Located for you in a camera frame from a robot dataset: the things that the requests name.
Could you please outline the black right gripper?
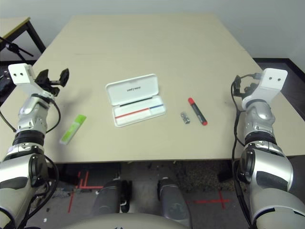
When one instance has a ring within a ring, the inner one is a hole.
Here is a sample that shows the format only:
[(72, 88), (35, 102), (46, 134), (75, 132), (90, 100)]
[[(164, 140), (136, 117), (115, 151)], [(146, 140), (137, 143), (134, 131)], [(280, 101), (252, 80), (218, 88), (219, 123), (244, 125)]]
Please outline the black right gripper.
[(240, 97), (248, 97), (255, 90), (255, 83), (251, 83), (249, 86), (244, 88), (244, 92), (240, 93), (240, 76), (237, 75), (234, 80), (234, 95), (240, 95)]

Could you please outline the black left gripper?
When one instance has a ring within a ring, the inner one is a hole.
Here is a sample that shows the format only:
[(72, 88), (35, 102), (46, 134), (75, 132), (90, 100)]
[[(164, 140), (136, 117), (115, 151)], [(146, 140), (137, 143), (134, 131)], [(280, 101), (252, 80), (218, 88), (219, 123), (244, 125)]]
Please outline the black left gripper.
[[(35, 83), (39, 83), (39, 86), (43, 90), (51, 93), (54, 97), (56, 97), (58, 96), (60, 89), (58, 87), (53, 87), (53, 85), (57, 85), (57, 84), (56, 83), (54, 84), (53, 81), (49, 80), (48, 73), (49, 73), (48, 69), (41, 71), (36, 77)], [(65, 86), (68, 79), (69, 79), (69, 69), (66, 68), (60, 74), (59, 85)]]

